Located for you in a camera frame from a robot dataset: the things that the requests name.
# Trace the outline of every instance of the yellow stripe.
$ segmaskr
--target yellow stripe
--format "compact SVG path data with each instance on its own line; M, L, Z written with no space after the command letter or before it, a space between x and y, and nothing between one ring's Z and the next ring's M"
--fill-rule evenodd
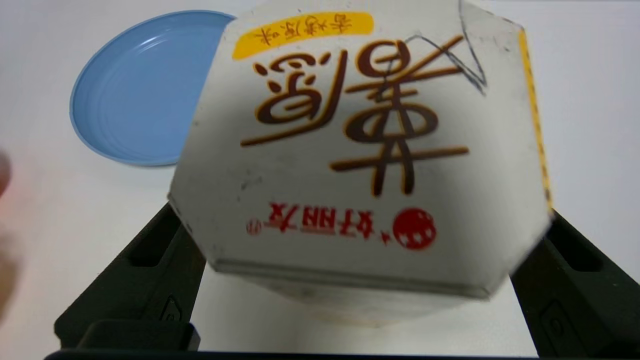
M538 141L538 154L540 155L540 169L542 170L542 186L545 189L545 197L549 212L553 212L553 198L551 197L551 186L549 183L549 175L547 171L547 159L545 157L545 143L542 140L542 127L540 126L540 114L538 113L538 102L536 100L536 88L533 83L533 73L531 71L531 60L529 59L529 47L527 47L527 35L524 29L520 30L520 52L522 53L522 63L524 65L524 74L527 78L527 87L529 89L529 102L531 103L531 118L533 119L533 128L536 131L536 139Z

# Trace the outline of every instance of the yellow label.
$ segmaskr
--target yellow label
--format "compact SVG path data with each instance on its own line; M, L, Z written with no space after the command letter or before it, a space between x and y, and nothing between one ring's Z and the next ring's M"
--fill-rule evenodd
M524 29L520 31L520 52L522 52L522 63L524 65L524 74L527 78L527 88L529 88L529 102L531 104L531 117L533 118L533 127L536 131L536 139L538 141L538 154L540 155L540 169L542 170L542 185L545 189L547 204L549 211L553 212L553 199L551 197L551 185L549 182L549 174L547 170L547 157L545 156L545 143L542 140L542 127L540 126L540 113L538 112L538 101L536 99L536 88L533 83L533 72L531 71L531 59L529 58L529 47L527 46L527 34Z
M255 28L236 43L233 59L242 60L281 45L319 37L368 35L373 17L363 12L308 13Z

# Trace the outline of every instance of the chinese characters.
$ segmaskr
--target chinese characters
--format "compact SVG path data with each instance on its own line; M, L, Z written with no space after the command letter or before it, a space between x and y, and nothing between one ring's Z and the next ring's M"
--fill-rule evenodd
M261 222L257 218L252 218L246 224L247 234L259 236L264 226L275 230L276 234L299 231L347 239L380 241L384 246L391 242L393 236L400 246L408 250L426 249L437 236L434 218L419 208L402 209L397 213L391 231L376 231L372 211L354 209L340 211L328 206L286 202L270 202L269 207L271 208L269 220Z
M285 72L282 68L283 65L289 67L291 72L287 76L285 88L276 81L268 80L268 88L274 93L274 96L256 109L256 119L263 124L285 124L296 120L307 120L307 122L306 124L286 131L244 140L241 145L251 146L272 142L290 136L308 133L309 131L327 125L333 118L333 114L338 107L338 100L340 99L344 76L346 74L347 51L343 50L340 52L338 65L333 76L333 85L328 94L328 100L325 102L324 110L321 113L319 112L323 97L318 90L312 87L316 76L307 74L302 68L303 64L307 67L315 67L316 65L324 66L330 60L331 53L322 55L319 61L316 61L316 59L309 54L296 53L283 56L273 61L269 66L269 69L273 72ZM267 68L259 63L254 64L253 69L261 76L268 76ZM274 108L283 103L285 103L284 110L287 113L284 115L274 113Z
M423 104L403 102L405 97L418 95L418 91L416 89L403 90L401 88L403 84L460 73L462 70L458 66L431 71L423 71L423 68L438 59L462 39L462 36L454 37L412 67L409 66L411 64L411 54L407 45L402 41L381 40L365 46L356 59L358 70L367 77L379 80L349 87L346 92L369 91L367 98L382 105L361 111L347 120L345 133L349 139L355 142L379 143L382 148L380 155L377 157L339 161L332 163L331 168L335 171L343 172L372 167L374 169L372 193L374 196L379 196L382 193L387 166L393 163L400 163L403 168L402 191L405 194L411 194L415 185L414 161L468 153L469 149L467 147L412 152L407 140L425 136L435 131L438 126L438 116ZM393 47L396 53L372 58L373 53L381 47ZM388 64L388 66L386 70L379 70L374 68L374 64ZM415 120L412 121L410 113L414 115L413 119L419 119L421 126L414 126ZM387 133L387 123L392 121L393 115L396 118L394 120L399 122L402 131ZM366 130L368 125L371 125L371 131ZM399 154L393 155L393 151L396 148Z
M318 28L324 25L316 21L312 23ZM344 31L350 23L346 17L336 14L332 25L340 25L341 31ZM297 26L296 24L294 28L292 24L291 31L297 31ZM462 40L462 36L453 37L413 65L410 50L401 40L378 40L365 45L355 60L356 68L359 73L373 81L349 86L345 93L365 92L366 98L372 101L372 106L348 118L344 133L348 139L356 143L379 144L380 151L377 156L333 162L330 168L336 172L371 168L373 170L371 192L373 196L378 197L383 191L387 167L394 164L401 165L403 175L401 189L404 194L410 195L415 188L413 165L415 161L468 154L469 149L465 146L417 151L410 149L409 140L427 136L436 131L438 115L422 103L406 101L407 97L419 95L419 91L415 88L403 88L419 81L460 74L463 70L457 63L433 70L425 70L425 68L443 54L448 54L449 50ZM246 147L282 140L318 130L329 124L342 95L347 57L348 52L342 50L335 65L332 87L324 101L322 93L313 87L316 75L306 68L328 65L331 53L323 54L318 60L311 54L294 53L273 61L269 69L273 72L286 73L285 85L282 86L270 79L267 81L267 86L274 95L256 109L256 119L267 125L293 122L299 125L289 127L285 131L243 140L241 145ZM268 69L259 63L255 63L253 69L260 76L266 77L269 74ZM400 131L388 131L394 121L398 125L396 128L401 129Z
M289 205L278 202L272 202L269 205L271 206L271 214L269 221L264 222L264 226L277 229L281 233L299 230L303 233L339 235L347 238L361 236L368 240L374 232L371 211L346 209L341 219L337 219L336 209L326 206L300 206L299 204ZM296 216L299 216L300 213L302 214L302 226L298 228L295 221Z

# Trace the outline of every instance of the paper box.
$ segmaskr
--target paper box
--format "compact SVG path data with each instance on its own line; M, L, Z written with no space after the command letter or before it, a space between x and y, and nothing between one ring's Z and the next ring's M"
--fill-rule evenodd
M551 217L524 30L453 0L269 1L224 32L170 202L215 270L297 299L486 299Z

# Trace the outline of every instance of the stain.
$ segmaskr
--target stain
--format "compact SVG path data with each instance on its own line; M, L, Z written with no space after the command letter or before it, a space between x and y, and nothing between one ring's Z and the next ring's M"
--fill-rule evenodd
M240 184L240 190L245 191L247 188L253 185L262 184L262 176L256 177L255 179L247 179Z

